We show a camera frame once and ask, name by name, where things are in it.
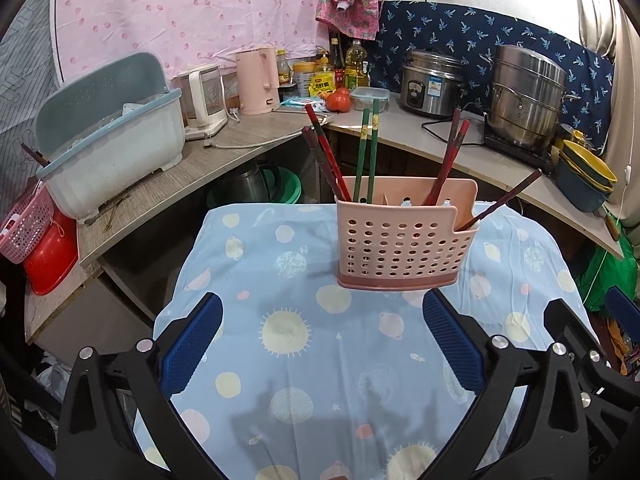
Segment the pink perforated utensil holder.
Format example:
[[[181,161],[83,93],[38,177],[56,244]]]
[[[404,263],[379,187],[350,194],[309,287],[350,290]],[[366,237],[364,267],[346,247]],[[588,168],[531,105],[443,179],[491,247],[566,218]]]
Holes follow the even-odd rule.
[[[341,286],[408,292],[457,281],[478,232],[461,229],[474,217],[477,184],[448,179],[437,204],[425,206],[434,182],[378,176],[371,203],[336,203]]]

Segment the green chopstick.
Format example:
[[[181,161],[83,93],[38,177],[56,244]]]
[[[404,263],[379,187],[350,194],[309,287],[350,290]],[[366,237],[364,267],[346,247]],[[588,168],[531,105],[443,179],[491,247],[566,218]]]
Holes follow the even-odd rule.
[[[368,108],[365,108],[362,111],[362,116],[361,116],[358,158],[357,158],[357,165],[356,165],[356,178],[354,183],[354,195],[352,196],[352,200],[355,203],[360,202],[364,158],[366,157],[367,142],[369,139],[369,120],[370,120],[370,110]]]
[[[369,175],[367,187],[367,203],[373,203],[374,179],[376,169],[376,155],[378,154],[378,123],[380,122],[380,104],[374,99],[372,103],[372,119],[371,119],[371,145],[369,160]]]

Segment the dark red chopstick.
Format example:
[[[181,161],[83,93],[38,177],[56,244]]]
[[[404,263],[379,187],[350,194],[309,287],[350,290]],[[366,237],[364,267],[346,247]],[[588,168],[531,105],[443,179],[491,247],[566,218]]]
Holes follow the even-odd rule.
[[[426,196],[426,199],[423,202],[424,206],[435,206],[437,203],[440,189],[442,188],[442,184],[446,179],[446,173],[450,169],[449,156],[452,149],[454,148],[454,140],[456,140],[458,125],[460,122],[460,116],[461,116],[461,108],[456,107],[454,109],[454,114],[452,114],[452,118],[451,118],[451,126],[449,129],[449,136],[448,136],[448,141],[446,145],[446,151],[445,151],[444,157],[442,158],[442,164],[440,165],[439,173],[436,177],[436,180],[434,181],[430,189],[430,192],[428,192],[428,195]]]

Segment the green plastic bag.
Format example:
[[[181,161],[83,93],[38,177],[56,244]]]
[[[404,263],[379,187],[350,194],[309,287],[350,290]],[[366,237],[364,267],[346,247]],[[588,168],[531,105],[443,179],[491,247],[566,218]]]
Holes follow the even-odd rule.
[[[623,258],[617,259],[600,246],[581,249],[573,260],[577,273],[575,282],[585,308],[601,311],[604,296],[617,286],[629,299],[636,299],[638,263],[634,250],[626,238],[620,240]]]

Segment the yellow and blue bowls stack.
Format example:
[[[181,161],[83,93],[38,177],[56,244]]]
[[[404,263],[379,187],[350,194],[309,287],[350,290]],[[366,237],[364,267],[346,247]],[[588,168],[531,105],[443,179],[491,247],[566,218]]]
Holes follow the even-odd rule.
[[[614,192],[617,177],[588,148],[565,140],[555,168],[555,183],[578,210],[595,212]]]

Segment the dark brown leaning chopstick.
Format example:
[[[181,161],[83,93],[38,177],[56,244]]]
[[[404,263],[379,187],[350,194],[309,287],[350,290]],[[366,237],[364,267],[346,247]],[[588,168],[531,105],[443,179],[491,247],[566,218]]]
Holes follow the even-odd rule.
[[[477,222],[482,221],[487,216],[492,214],[496,209],[505,205],[509,200],[512,200],[512,198],[518,196],[518,194],[526,190],[526,188],[528,188],[529,185],[532,185],[541,176],[542,176],[542,171],[540,169],[536,169],[524,180],[521,180],[521,182],[518,182],[518,184],[515,185],[514,188],[511,188],[510,191],[506,192],[506,194],[503,194],[503,196],[501,196],[498,200],[496,200],[495,203],[490,204],[485,210],[481,211],[479,214],[476,214],[468,222],[466,222],[465,224],[462,224],[462,226],[458,226],[456,231],[457,232],[469,231],[470,229],[472,229],[473,226],[477,224]]]

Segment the black induction cooker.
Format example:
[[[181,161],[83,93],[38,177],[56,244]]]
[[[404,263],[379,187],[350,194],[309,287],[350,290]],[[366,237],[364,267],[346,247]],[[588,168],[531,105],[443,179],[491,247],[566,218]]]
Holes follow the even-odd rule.
[[[483,143],[486,148],[509,156],[530,168],[538,168],[546,176],[551,176],[554,165],[548,152],[538,152],[531,148],[522,148],[508,140],[504,140],[488,124],[488,119],[484,121]]]

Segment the red plastic basin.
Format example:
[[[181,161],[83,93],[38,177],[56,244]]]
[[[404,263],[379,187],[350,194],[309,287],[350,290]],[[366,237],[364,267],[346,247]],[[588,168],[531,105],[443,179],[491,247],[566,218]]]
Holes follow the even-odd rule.
[[[78,260],[76,221],[54,212],[50,226],[23,266],[32,292],[47,295],[62,283]]]

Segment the light blue patterned tablecloth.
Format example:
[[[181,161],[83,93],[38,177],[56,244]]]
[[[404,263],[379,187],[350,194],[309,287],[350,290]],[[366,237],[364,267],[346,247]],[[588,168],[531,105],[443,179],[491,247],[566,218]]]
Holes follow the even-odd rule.
[[[422,292],[343,288],[337,249],[331,205],[214,209],[156,319],[162,330],[206,292],[224,305],[172,402],[231,479],[414,479],[473,402]]]

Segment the pink plastic basket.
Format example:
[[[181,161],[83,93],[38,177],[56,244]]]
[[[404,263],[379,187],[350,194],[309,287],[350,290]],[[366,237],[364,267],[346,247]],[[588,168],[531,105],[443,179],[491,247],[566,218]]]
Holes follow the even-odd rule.
[[[49,229],[54,203],[46,186],[38,181],[18,199],[1,222],[1,255],[22,263]]]

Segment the large steel steamer pot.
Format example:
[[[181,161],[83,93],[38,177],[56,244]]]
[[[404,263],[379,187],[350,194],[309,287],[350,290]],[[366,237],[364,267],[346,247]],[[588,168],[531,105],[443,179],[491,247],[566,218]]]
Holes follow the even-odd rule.
[[[499,46],[492,63],[488,126],[529,151],[548,148],[567,94],[567,72],[551,58],[515,44]]]

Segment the steel rice cooker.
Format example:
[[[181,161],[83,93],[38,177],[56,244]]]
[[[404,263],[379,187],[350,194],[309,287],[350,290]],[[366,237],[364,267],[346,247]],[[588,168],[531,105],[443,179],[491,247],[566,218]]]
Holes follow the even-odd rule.
[[[424,116],[451,117],[463,87],[460,60],[432,51],[411,50],[402,64],[400,105]]]

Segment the navy floral backsplash cloth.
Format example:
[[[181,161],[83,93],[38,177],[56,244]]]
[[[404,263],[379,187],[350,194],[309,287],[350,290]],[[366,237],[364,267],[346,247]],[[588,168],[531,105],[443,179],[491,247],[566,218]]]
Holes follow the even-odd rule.
[[[601,154],[611,122],[614,65],[604,56],[548,28],[472,6],[386,1],[380,30],[367,41],[369,72],[375,87],[398,93],[401,65],[409,51],[432,51],[463,64],[462,102],[488,107],[491,62],[499,46],[534,50],[567,72],[567,94],[560,122],[581,131]]]

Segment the green plastic basin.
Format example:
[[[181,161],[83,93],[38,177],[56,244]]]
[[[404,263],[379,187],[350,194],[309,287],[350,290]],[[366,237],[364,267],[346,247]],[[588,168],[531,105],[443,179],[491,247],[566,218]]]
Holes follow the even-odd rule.
[[[279,167],[280,186],[276,185],[276,177],[270,168],[264,168],[264,175],[269,185],[272,200],[279,204],[296,204],[302,197],[302,182],[297,174]]]

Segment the blue-grey dish drainer box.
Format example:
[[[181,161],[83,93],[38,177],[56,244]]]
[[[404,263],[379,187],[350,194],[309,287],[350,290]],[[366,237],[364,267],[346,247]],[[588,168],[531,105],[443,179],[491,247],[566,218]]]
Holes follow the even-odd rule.
[[[138,52],[52,94],[36,118],[37,171],[58,209],[84,222],[157,170],[180,162],[186,143],[179,89],[160,61]]]

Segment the clear food container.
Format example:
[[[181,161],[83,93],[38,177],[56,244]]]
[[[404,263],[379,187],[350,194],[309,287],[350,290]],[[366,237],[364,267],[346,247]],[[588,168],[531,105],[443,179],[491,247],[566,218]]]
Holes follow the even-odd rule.
[[[378,104],[378,111],[384,113],[390,106],[390,92],[385,88],[357,87],[350,92],[352,108],[372,112],[374,104]]]

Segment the red tomato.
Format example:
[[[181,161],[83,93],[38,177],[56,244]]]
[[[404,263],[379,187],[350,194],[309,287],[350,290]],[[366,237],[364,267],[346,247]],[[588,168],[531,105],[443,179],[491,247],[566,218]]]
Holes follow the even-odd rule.
[[[324,98],[326,109],[331,113],[348,113],[352,108],[350,93],[346,88],[338,88]]]

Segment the white electric kettle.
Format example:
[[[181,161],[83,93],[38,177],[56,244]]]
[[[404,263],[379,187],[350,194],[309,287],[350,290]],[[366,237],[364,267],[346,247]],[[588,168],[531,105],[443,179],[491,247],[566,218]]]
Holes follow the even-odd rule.
[[[218,65],[184,70],[170,82],[172,88],[181,90],[180,106],[187,141],[210,139],[228,124],[224,83]]]

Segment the cooking oil bottle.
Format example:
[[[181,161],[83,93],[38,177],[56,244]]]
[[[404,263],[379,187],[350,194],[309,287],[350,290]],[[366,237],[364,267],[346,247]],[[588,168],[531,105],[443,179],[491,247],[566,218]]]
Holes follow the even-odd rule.
[[[369,85],[368,55],[359,39],[352,40],[345,54],[344,85],[348,90]]]

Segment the wet wipes packet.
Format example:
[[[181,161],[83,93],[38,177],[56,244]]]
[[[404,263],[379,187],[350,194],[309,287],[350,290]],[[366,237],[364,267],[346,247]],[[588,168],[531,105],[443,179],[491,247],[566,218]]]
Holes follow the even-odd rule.
[[[281,110],[301,110],[304,112],[309,105],[316,113],[324,114],[328,112],[326,102],[320,96],[292,96],[280,104]]]

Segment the red chopstick in holder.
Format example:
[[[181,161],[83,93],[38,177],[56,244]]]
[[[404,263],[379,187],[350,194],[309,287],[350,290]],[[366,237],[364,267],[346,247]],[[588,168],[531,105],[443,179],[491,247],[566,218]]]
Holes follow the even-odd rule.
[[[328,161],[329,166],[331,167],[331,170],[334,174],[334,180],[336,181],[336,185],[340,189],[340,194],[338,194],[338,197],[343,202],[350,202],[352,200],[352,196],[350,196],[349,190],[341,174],[341,170],[337,166],[337,161],[333,154],[331,145],[329,144],[329,140],[326,137],[326,134],[324,133],[322,125],[320,125],[319,119],[310,104],[305,105],[305,110],[312,125],[314,126],[314,131],[316,132],[318,142],[322,147],[322,151],[324,151],[324,154],[326,155],[326,160]]]

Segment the yellow seasoning packet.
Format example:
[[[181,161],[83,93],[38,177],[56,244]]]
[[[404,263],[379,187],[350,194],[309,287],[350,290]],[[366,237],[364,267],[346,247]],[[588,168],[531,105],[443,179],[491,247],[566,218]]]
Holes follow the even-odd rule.
[[[309,95],[325,99],[335,91],[335,75],[332,70],[328,72],[315,72],[308,87]]]

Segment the pink electric kettle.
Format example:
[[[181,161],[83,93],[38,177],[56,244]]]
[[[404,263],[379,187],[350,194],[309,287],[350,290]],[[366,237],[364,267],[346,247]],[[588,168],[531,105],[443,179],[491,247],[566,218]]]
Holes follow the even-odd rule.
[[[243,115],[261,115],[276,110],[279,100],[279,75],[274,47],[261,47],[235,55],[240,111]]]

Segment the pink dotted curtain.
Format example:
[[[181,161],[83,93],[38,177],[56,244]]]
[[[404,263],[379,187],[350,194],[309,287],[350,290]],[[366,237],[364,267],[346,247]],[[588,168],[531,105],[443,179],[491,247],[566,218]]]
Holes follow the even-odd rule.
[[[329,43],[318,0],[52,0],[52,38],[64,82],[143,51],[168,78],[240,51],[271,46],[309,58]]]

